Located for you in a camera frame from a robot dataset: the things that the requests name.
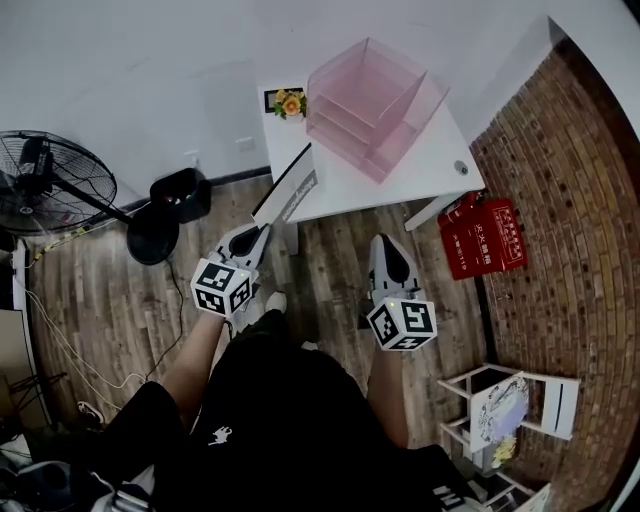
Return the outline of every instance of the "black shirt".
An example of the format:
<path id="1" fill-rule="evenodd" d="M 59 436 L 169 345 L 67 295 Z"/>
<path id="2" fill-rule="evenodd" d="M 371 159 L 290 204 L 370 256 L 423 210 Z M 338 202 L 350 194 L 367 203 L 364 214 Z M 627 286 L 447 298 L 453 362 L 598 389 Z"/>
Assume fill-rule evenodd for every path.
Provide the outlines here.
<path id="1" fill-rule="evenodd" d="M 191 435 L 165 389 L 145 384 L 88 452 L 87 468 L 117 486 L 153 464 L 152 504 L 161 512 L 249 502 L 315 508 L 393 499 L 398 505 L 399 497 L 412 500 L 416 493 L 424 508 L 443 478 L 468 492 L 439 447 L 426 457 L 396 448 L 335 360 L 270 341 L 229 345 Z"/>

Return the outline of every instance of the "wall outlet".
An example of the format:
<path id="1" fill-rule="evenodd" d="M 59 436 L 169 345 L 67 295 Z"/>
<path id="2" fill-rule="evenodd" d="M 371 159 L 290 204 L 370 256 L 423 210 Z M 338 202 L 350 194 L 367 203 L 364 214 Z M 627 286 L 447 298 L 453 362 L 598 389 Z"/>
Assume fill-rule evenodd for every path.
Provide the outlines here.
<path id="1" fill-rule="evenodd" d="M 188 162 L 189 167 L 193 167 L 195 169 L 200 168 L 200 150 L 192 149 L 191 151 L 185 151 L 184 157 Z"/>
<path id="2" fill-rule="evenodd" d="M 236 146 L 238 146 L 238 150 L 240 153 L 244 153 L 245 151 L 253 151 L 256 149 L 256 141 L 253 140 L 253 137 L 245 137 L 244 139 L 238 139 L 236 141 Z"/>

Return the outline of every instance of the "electrical cord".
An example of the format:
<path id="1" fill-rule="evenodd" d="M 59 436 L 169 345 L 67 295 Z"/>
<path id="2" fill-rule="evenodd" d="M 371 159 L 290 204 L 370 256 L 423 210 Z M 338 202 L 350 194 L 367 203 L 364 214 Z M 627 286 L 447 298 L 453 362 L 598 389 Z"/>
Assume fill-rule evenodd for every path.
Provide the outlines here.
<path id="1" fill-rule="evenodd" d="M 92 384 L 91 382 L 89 382 L 89 380 L 84 376 L 84 374 L 82 373 L 82 370 L 80 370 L 80 368 L 78 367 L 78 365 L 73 361 L 73 359 L 71 358 L 71 356 L 69 355 L 69 353 L 67 352 L 67 349 L 65 348 L 65 345 L 69 348 L 69 350 L 71 350 L 71 352 L 73 353 L 73 355 L 75 355 L 78 360 L 80 362 L 82 362 L 87 368 L 89 368 L 100 380 L 102 380 L 105 384 L 107 384 L 108 386 L 111 386 L 112 388 L 115 389 L 122 389 L 127 382 L 129 382 L 129 380 L 132 377 L 137 377 L 140 380 L 142 380 L 143 382 L 146 382 L 147 380 L 140 374 L 138 373 L 131 373 L 130 375 L 127 376 L 127 378 L 122 382 L 122 384 L 120 385 L 116 385 L 113 384 L 111 382 L 109 382 L 107 379 L 105 379 L 100 372 L 98 372 L 98 370 L 96 370 L 93 366 L 91 366 L 87 361 L 85 361 L 80 354 L 78 354 L 78 352 L 73 348 L 73 346 L 69 343 L 69 341 L 67 340 L 67 338 L 64 336 L 64 334 L 62 334 L 62 332 L 60 331 L 60 329 L 58 329 L 58 326 L 53 322 L 53 320 L 51 320 L 51 318 L 49 317 L 49 315 L 47 314 L 47 312 L 44 309 L 44 306 L 42 305 L 42 302 L 40 301 L 40 298 L 33 293 L 30 290 L 27 290 L 26 287 L 24 286 L 23 283 L 21 283 L 18 279 L 15 280 L 20 286 L 22 286 L 22 288 L 24 289 L 25 293 L 27 294 L 27 296 L 31 299 L 31 301 L 35 304 L 36 308 L 40 311 L 40 314 L 42 315 L 42 317 L 44 318 L 44 321 L 47 325 L 47 327 L 49 328 L 51 334 L 53 335 L 53 339 L 55 340 L 55 342 L 58 344 L 58 346 L 60 347 L 60 349 L 62 350 L 62 352 L 64 353 L 65 357 L 69 360 L 69 362 L 71 363 L 71 366 L 74 367 L 74 369 L 78 372 L 78 375 L 80 375 L 80 378 L 82 378 L 82 380 L 85 382 L 85 384 L 87 386 L 89 386 L 93 392 L 98 395 L 106 404 L 110 405 L 111 407 L 113 407 L 116 410 L 121 410 L 122 407 L 119 407 L 115 404 L 113 404 L 112 402 L 110 402 L 104 395 L 102 395 L 100 393 L 100 391 L 98 391 Z"/>
<path id="2" fill-rule="evenodd" d="M 180 317 L 180 334 L 178 335 L 176 340 L 162 353 L 162 355 L 158 359 L 158 362 L 154 365 L 153 368 L 151 368 L 149 373 L 147 373 L 147 375 L 145 377 L 145 381 L 149 380 L 149 376 L 153 372 L 155 372 L 157 370 L 158 366 L 160 365 L 160 363 L 164 359 L 164 356 L 166 356 L 169 352 L 171 352 L 171 350 L 178 344 L 178 341 L 180 341 L 180 339 L 182 339 L 182 335 L 184 334 L 184 326 L 183 326 L 183 323 L 182 323 L 182 308 L 184 307 L 184 295 L 182 294 L 182 290 L 180 289 L 180 285 L 178 284 L 178 280 L 176 279 L 176 274 L 173 271 L 173 265 L 172 265 L 171 261 L 170 260 L 166 260 L 166 261 L 167 261 L 167 265 L 169 265 L 169 270 L 171 270 L 171 279 L 173 280 L 173 284 L 176 287 L 176 290 L 178 291 L 178 293 L 180 294 L 180 313 L 179 313 L 179 317 Z"/>
<path id="3" fill-rule="evenodd" d="M 148 204 L 150 204 L 150 203 L 151 203 L 151 201 L 149 201 L 149 202 L 147 202 L 147 203 L 143 204 L 142 206 L 139 206 L 139 207 L 138 207 L 138 208 L 136 208 L 135 210 L 131 210 L 131 211 L 130 211 L 130 212 L 128 212 L 128 213 L 124 213 L 122 210 L 119 210 L 119 209 L 118 209 L 118 208 L 116 208 L 115 206 L 113 206 L 113 208 L 114 208 L 114 209 L 116 209 L 116 210 L 118 210 L 118 211 L 119 211 L 120 213 L 122 213 L 123 215 L 129 215 L 129 216 L 132 216 L 132 215 L 133 215 L 134 213 L 136 213 L 138 210 L 142 210 L 142 208 L 144 208 L 145 206 L 147 206 L 147 205 L 148 205 Z M 116 222 L 117 220 L 118 220 L 118 219 L 109 219 L 107 222 L 105 222 L 105 223 L 103 223 L 103 224 L 100 224 L 99 226 L 95 226 L 95 227 L 92 227 L 91 229 L 87 229 L 84 233 L 82 233 L 82 236 L 87 235 L 87 234 L 91 233 L 92 231 L 96 231 L 97 229 L 102 229 L 102 228 L 104 228 L 104 227 L 107 227 L 107 226 L 109 226 L 110 224 L 113 224 L 114 222 Z M 64 244 L 66 244 L 66 243 L 68 243 L 68 242 L 71 242 L 71 240 L 75 240 L 75 238 L 68 238 L 68 239 L 62 238 L 62 239 L 58 240 L 57 242 L 55 242 L 55 247 L 53 247 L 53 248 L 54 248 L 54 249 L 57 249 L 57 248 L 58 248 L 58 247 L 60 247 L 61 245 L 64 245 Z M 34 260 L 33 260 L 31 263 L 29 263 L 28 265 L 26 265 L 24 268 L 31 268 L 31 267 L 33 267 L 33 266 L 34 266 L 38 261 L 40 261 L 40 258 L 38 258 L 38 259 L 35 259 L 35 258 L 34 258 Z"/>

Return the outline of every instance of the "white wall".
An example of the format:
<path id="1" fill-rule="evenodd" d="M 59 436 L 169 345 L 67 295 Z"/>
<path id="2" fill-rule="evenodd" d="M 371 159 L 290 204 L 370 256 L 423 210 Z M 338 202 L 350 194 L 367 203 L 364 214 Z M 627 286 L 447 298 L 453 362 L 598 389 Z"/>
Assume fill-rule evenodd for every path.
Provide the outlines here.
<path id="1" fill-rule="evenodd" d="M 371 35 L 452 84 L 448 103 L 471 142 L 502 106 L 485 91 L 538 14 L 531 4 L 540 2 L 4 0 L 0 130 L 86 146 L 119 179 L 123 204 L 189 165 L 189 150 L 209 177 L 268 165 L 256 78 L 308 73 Z M 243 137 L 254 151 L 237 150 Z"/>

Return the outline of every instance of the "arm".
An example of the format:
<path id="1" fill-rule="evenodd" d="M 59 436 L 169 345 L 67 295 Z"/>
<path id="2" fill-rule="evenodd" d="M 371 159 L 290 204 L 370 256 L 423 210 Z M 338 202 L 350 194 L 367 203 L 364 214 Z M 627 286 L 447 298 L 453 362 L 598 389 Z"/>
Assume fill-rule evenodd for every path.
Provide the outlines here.
<path id="1" fill-rule="evenodd" d="M 406 448 L 409 430 L 402 389 L 402 353 L 385 352 L 376 344 L 367 401 L 389 439 Z"/>
<path id="2" fill-rule="evenodd" d="M 191 430 L 198 415 L 223 324 L 221 316 L 200 315 L 177 359 L 162 379 L 162 386 L 175 400 L 187 430 Z"/>

